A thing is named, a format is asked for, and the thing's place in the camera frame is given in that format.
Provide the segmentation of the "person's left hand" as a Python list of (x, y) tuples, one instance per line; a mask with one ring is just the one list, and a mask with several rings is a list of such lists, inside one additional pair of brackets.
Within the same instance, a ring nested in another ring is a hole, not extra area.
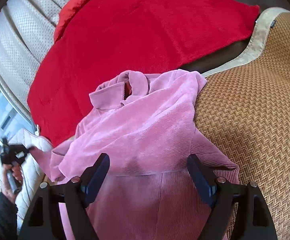
[(23, 176), (19, 164), (3, 164), (1, 191), (14, 204), (23, 185)]

